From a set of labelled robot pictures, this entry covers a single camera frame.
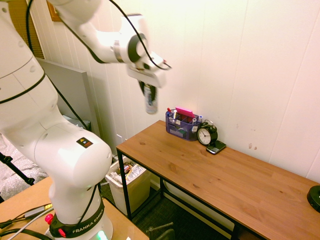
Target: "black alarm clock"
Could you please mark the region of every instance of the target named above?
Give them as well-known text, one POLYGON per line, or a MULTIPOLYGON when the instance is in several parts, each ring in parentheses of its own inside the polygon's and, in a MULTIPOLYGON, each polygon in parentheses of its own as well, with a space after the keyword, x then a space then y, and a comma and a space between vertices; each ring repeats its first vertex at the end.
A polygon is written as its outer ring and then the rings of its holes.
POLYGON ((201 123, 197 136, 202 145, 207 146, 209 144, 213 144, 218 139, 217 127, 212 121, 205 120, 204 123, 201 123))

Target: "phone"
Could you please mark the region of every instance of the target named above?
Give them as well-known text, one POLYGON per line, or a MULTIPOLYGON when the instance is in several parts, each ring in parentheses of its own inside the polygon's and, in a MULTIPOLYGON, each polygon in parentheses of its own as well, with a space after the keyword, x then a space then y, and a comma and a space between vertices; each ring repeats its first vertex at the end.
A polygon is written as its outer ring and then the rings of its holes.
POLYGON ((222 149, 224 149, 227 145, 224 144, 222 141, 215 141, 206 147, 206 150, 211 154, 217 154, 222 149))

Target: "white wall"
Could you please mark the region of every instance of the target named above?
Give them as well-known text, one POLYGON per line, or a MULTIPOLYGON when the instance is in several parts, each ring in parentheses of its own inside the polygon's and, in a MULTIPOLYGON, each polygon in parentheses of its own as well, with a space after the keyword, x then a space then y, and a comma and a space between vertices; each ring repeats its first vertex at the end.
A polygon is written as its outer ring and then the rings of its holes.
MULTIPOLYGON (((118 31, 109 1, 93 18, 118 31)), ((173 69, 159 90, 159 109, 121 64, 99 64, 45 0, 32 17, 45 58, 88 72, 101 137, 116 153, 124 139, 175 106, 215 123, 229 147, 320 183, 320 0, 117 0, 146 16, 151 48, 173 69)))

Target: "desk organizer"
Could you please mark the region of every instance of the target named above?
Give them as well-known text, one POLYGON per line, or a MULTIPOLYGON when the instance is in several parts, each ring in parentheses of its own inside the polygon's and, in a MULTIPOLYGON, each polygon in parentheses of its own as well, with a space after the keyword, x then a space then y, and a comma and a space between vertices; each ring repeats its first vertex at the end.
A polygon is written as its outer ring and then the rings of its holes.
POLYGON ((174 111, 167 111, 165 113, 165 129, 169 134, 175 135, 187 141, 198 140, 197 131, 201 122, 199 116, 194 115, 196 122, 193 123, 193 118, 183 114, 176 113, 174 118, 174 111))

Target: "wooden tabletop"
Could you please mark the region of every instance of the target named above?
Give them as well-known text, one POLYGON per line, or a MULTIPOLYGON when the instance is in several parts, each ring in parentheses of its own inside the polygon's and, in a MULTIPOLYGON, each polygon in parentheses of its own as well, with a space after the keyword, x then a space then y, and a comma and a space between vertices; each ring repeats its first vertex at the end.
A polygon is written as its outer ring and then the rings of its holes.
POLYGON ((320 213, 307 201, 314 181, 229 147, 212 155, 163 121, 117 149, 266 239, 320 240, 320 213))
MULTIPOLYGON (((52 180, 46 179, 36 183, 23 192, 9 198, 0 204, 0 222, 5 222, 8 219, 13 219, 19 214, 29 209, 50 203, 48 197, 49 187, 52 180)), ((131 240, 148 240, 149 238, 140 231, 131 221, 129 221, 118 209, 111 205, 107 200, 103 200, 105 210, 104 212, 110 218, 113 225, 112 240, 126 240, 130 237, 131 240)), ((44 234, 49 225, 44 220, 45 216, 33 222, 28 229, 44 234)), ((27 221, 14 223, 4 229, 4 232, 9 229, 21 228, 27 221)), ((11 235, 4 236, 1 240, 8 239, 11 235)), ((35 238, 26 234, 19 234, 14 238, 15 240, 34 240, 35 238)))

